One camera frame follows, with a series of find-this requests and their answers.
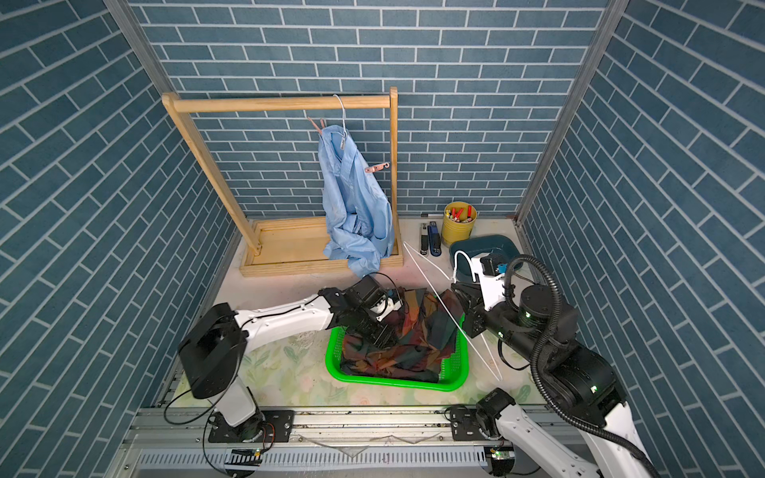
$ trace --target black motor joint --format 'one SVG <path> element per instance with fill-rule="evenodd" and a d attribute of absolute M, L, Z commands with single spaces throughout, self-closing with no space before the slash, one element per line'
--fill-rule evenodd
<path fill-rule="evenodd" d="M 552 314 L 548 285 L 520 291 L 515 305 L 511 274 L 505 276 L 505 301 L 483 308 L 478 284 L 457 283 L 452 290 L 465 310 L 463 330 L 473 338 L 489 330 L 523 359 L 530 360 Z M 539 354 L 539 372 L 554 400 L 572 415 L 600 426 L 604 416 L 623 402 L 626 393 L 610 364 L 576 340 L 578 310 L 562 301 L 557 327 Z"/>

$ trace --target brick wall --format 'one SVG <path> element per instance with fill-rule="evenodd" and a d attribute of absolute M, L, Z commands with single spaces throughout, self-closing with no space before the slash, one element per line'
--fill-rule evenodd
<path fill-rule="evenodd" d="M 516 210 L 606 3 L 131 1 L 184 98 L 397 86 L 399 212 L 438 212 L 467 198 L 489 214 Z M 389 160 L 383 111 L 348 113 L 367 161 Z M 323 214 L 317 134 L 303 116 L 197 120 L 248 215 Z M 388 174 L 377 175 L 388 189 Z"/>
<path fill-rule="evenodd" d="M 101 0 L 0 11 L 0 476 L 90 476 L 233 228 Z"/>
<path fill-rule="evenodd" d="M 765 476 L 763 26 L 632 0 L 529 217 L 670 476 Z"/>

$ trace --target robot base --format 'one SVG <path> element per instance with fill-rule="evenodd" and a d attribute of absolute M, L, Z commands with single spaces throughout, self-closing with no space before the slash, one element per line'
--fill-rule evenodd
<path fill-rule="evenodd" d="M 210 443 L 244 443 L 251 441 L 263 441 L 265 430 L 265 444 L 268 446 L 273 437 L 274 443 L 286 443 L 292 432 L 292 420 L 295 413 L 292 410 L 265 410 L 261 414 L 255 414 L 244 423 L 232 427 L 226 423 L 226 419 L 216 411 L 209 418 Z"/>

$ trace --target black cable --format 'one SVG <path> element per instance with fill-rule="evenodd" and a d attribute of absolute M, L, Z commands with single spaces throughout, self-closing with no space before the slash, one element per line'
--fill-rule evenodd
<path fill-rule="evenodd" d="M 542 381 L 542 377 L 540 375 L 539 366 L 545 365 L 540 364 L 539 357 L 542 354 L 542 349 L 545 347 L 547 342 L 550 340 L 552 335 L 555 333 L 556 328 L 558 327 L 558 319 L 561 316 L 561 308 L 562 308 L 562 294 L 560 291 L 560 286 L 558 285 L 558 282 L 555 280 L 555 276 L 552 275 L 552 273 L 547 269 L 545 264 L 537 259 L 534 256 L 531 255 L 518 255 L 516 256 L 508 265 L 507 268 L 509 270 L 513 270 L 513 268 L 520 264 L 521 262 L 526 262 L 529 265 L 532 265 L 536 268 L 537 271 L 539 271 L 540 274 L 542 274 L 542 277 L 545 279 L 545 282 L 547 283 L 548 287 L 550 287 L 550 293 L 552 295 L 552 312 L 550 314 L 550 318 L 547 321 L 547 326 L 545 327 L 545 330 L 542 332 L 542 335 L 539 336 L 539 338 L 534 343 L 534 348 L 532 349 L 531 356 L 529 357 L 529 364 L 531 366 L 531 377 L 534 381 L 534 385 L 536 385 L 536 388 L 539 390 L 539 394 L 545 399 L 545 402 L 552 408 L 556 414 L 560 418 L 563 418 L 564 421 L 569 423 L 570 425 L 585 431 L 591 435 L 594 435 L 599 438 L 603 438 L 604 440 L 608 440 L 612 443 L 615 443 L 619 445 L 620 447 L 625 448 L 628 450 L 632 456 L 641 462 L 641 464 L 646 468 L 646 471 L 650 476 L 653 476 L 654 478 L 659 478 L 659 471 L 656 469 L 655 466 L 653 466 L 653 463 L 651 463 L 651 460 L 648 458 L 648 456 L 639 449 L 634 443 L 627 440 L 624 437 L 620 437 L 619 435 L 615 433 L 611 433 L 610 431 L 606 431 L 597 425 L 594 425 L 586 420 L 582 420 L 581 418 L 575 417 L 573 415 L 570 415 L 566 410 L 561 408 L 561 406 L 552 398 L 552 394 L 547 389 L 547 386 Z M 506 275 L 505 276 L 505 299 L 508 302 L 512 301 L 512 288 L 510 288 L 510 278 L 511 276 Z"/>
<path fill-rule="evenodd" d="M 233 349 L 237 348 L 240 345 L 242 345 L 242 344 L 235 345 L 235 346 L 231 347 L 229 350 L 233 350 Z M 179 396 L 173 398 L 172 400 L 170 400 L 170 403 L 168 403 L 167 405 L 164 406 L 164 410 L 162 411 L 162 417 L 164 418 L 164 420 L 167 423 L 171 424 L 171 425 L 187 425 L 187 424 L 190 424 L 192 421 L 196 421 L 196 420 L 199 420 L 200 418 L 202 418 L 207 412 L 213 410 L 213 408 L 215 408 L 215 405 L 218 405 L 218 402 L 220 402 L 220 399 L 222 399 L 223 396 L 226 394 L 226 392 L 228 392 L 229 388 L 234 383 L 234 380 L 236 380 L 236 376 L 239 375 L 239 366 L 240 365 L 242 365 L 242 355 L 239 355 L 239 362 L 236 364 L 236 372 L 234 372 L 234 376 L 231 378 L 231 381 L 229 382 L 229 385 L 226 385 L 226 389 L 223 390 L 223 393 L 220 394 L 220 397 L 218 397 L 218 399 L 215 401 L 215 403 L 213 403 L 212 405 L 207 407 L 207 409 L 205 411 L 203 411 L 201 414 L 197 415 L 196 417 L 194 417 L 194 418 L 192 418 L 190 420 L 186 420 L 186 421 L 171 421 L 171 420 L 168 419 L 168 408 L 170 408 L 170 405 L 173 405 L 173 403 L 175 403 L 175 401 L 178 400 L 180 397 L 186 395 L 188 392 L 191 392 L 191 387 L 194 384 L 197 383 L 196 380 L 195 380 L 193 384 L 192 383 L 189 384 L 189 389 L 186 392 L 183 392 Z"/>
<path fill-rule="evenodd" d="M 404 300 L 404 298 L 401 297 L 401 292 L 399 291 L 399 286 L 396 285 L 396 281 L 391 279 L 389 275 L 383 274 L 382 272 L 370 272 L 370 274 L 377 274 L 377 275 L 381 275 L 383 277 L 388 278 L 390 283 L 393 284 L 393 288 L 396 290 L 396 294 L 399 296 L 399 300 L 401 301 L 401 304 L 404 307 L 404 314 L 408 314 L 409 313 L 409 304 L 407 304 L 406 300 Z"/>
<path fill-rule="evenodd" d="M 290 312 L 294 312 L 294 311 L 296 311 L 297 309 L 299 309 L 299 308 L 301 308 L 301 307 L 305 307 L 306 305 L 309 305 L 311 302 L 315 301 L 315 300 L 316 300 L 316 299 L 318 299 L 319 297 L 321 297 L 321 296 L 320 296 L 320 295 L 317 295 L 316 297 L 314 297 L 314 298 L 310 299 L 310 300 L 309 300 L 308 302 L 306 302 L 305 304 L 300 304 L 300 305 L 298 305 L 297 307 L 293 307 L 292 309 L 290 309 L 290 310 L 288 310 L 288 311 L 279 312 L 279 313 L 277 313 L 277 314 L 266 314 L 266 315 L 259 315 L 258 317 L 253 317 L 252 319 L 248 319 L 248 320 L 245 320 L 244 322 L 242 322 L 242 325 L 239 327 L 239 329 L 240 329 L 240 330 L 241 330 L 241 329 L 244 329 L 244 326 L 245 326 L 245 325 L 247 325 L 247 324 L 249 324 L 249 323 L 250 323 L 250 322 L 252 322 L 253 320 L 258 320 L 258 319 L 265 319 L 266 317 L 276 317 L 277 315 L 284 315 L 284 314 L 289 314 Z"/>
<path fill-rule="evenodd" d="M 207 422 L 208 421 L 210 421 L 210 417 L 207 417 L 207 419 L 204 421 L 204 430 L 202 430 L 202 457 L 207 462 L 207 464 L 210 465 L 210 468 L 212 468 L 218 473 L 221 473 L 231 478 L 231 475 L 229 475 L 228 472 L 221 470 L 220 468 L 213 465 L 213 462 L 211 462 L 210 458 L 207 457 L 207 452 L 204 449 L 204 441 L 205 441 L 205 438 L 207 437 Z"/>
<path fill-rule="evenodd" d="M 528 476 L 528 475 L 533 475 L 534 473 L 540 471 L 541 469 L 542 469 L 542 467 L 536 467 L 535 470 L 527 471 L 526 473 L 508 473 L 508 475 L 513 475 L 513 476 Z"/>
<path fill-rule="evenodd" d="M 517 367 L 514 367 L 514 366 L 512 366 L 512 365 L 510 365 L 510 364 L 507 362 L 507 360 L 505 360 L 505 356 L 504 356 L 504 354 L 502 353 L 502 339 L 499 339 L 499 340 L 496 342 L 496 352 L 497 352 L 497 353 L 499 353 L 499 355 L 500 355 L 500 360 L 502 360 L 503 362 L 505 362 L 505 365 L 507 365 L 508 367 L 510 367 L 510 368 L 511 368 L 511 369 L 513 369 L 513 370 L 517 370 L 518 372 L 522 372 L 523 370 L 526 370 L 526 369 L 529 367 L 529 365 L 531 365 L 531 363 L 527 363 L 527 364 L 525 364 L 523 367 L 521 367 L 520 369 L 519 369 L 519 368 L 517 368 Z"/>

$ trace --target white wire hanger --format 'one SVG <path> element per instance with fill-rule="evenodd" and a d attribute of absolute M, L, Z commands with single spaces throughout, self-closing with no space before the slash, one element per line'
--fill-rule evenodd
<path fill-rule="evenodd" d="M 340 149 L 345 149 L 345 138 L 348 136 L 348 129 L 345 127 L 345 106 L 343 105 L 343 100 L 340 99 L 338 95 L 332 95 L 335 98 L 337 98 L 337 101 L 340 102 L 340 108 L 343 109 L 343 140 L 340 141 Z"/>

